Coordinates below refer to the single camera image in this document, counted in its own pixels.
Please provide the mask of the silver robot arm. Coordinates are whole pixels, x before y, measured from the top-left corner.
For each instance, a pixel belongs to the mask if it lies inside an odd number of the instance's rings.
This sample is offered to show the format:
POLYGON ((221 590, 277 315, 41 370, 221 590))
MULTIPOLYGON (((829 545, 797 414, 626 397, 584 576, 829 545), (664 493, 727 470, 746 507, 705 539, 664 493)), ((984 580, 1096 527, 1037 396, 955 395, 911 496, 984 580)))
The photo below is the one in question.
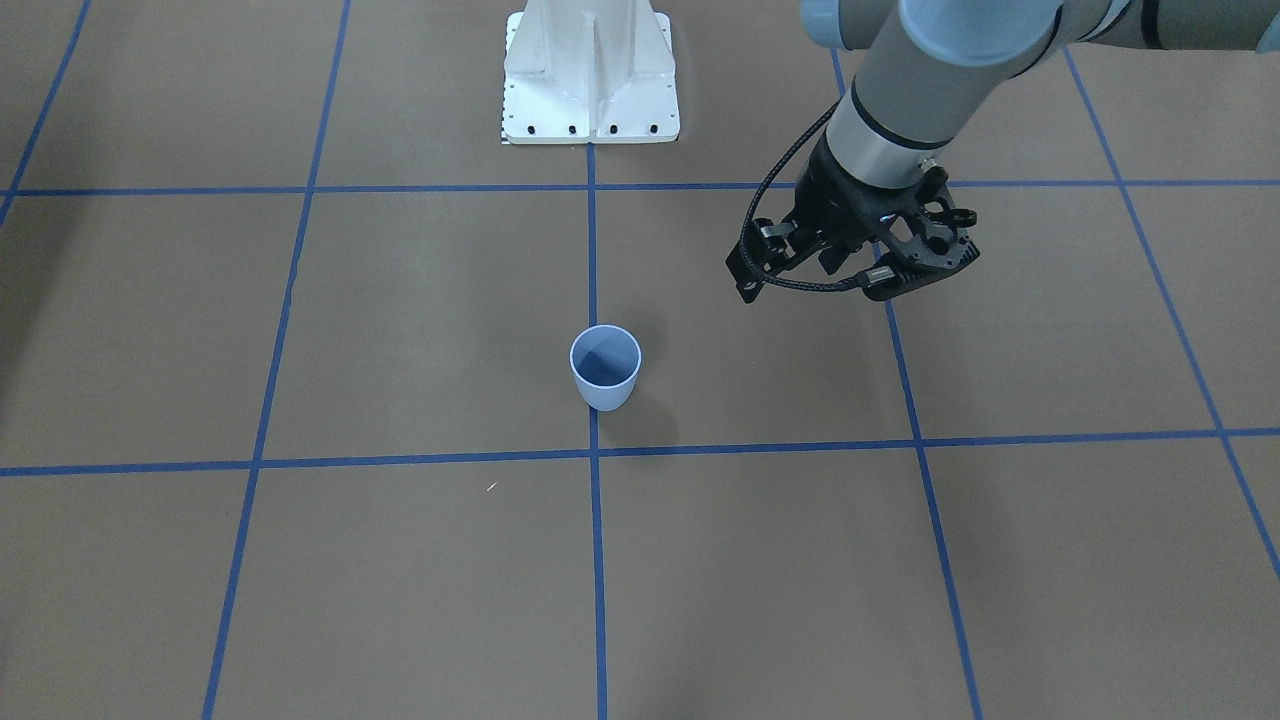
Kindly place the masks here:
POLYGON ((938 155, 1004 82, 1071 44, 1140 50, 1277 50, 1275 1, 804 1, 809 38, 863 53, 841 99, 785 152, 812 152, 781 220, 751 197, 726 258, 741 300, 767 286, 884 302, 979 256, 973 210, 938 155))

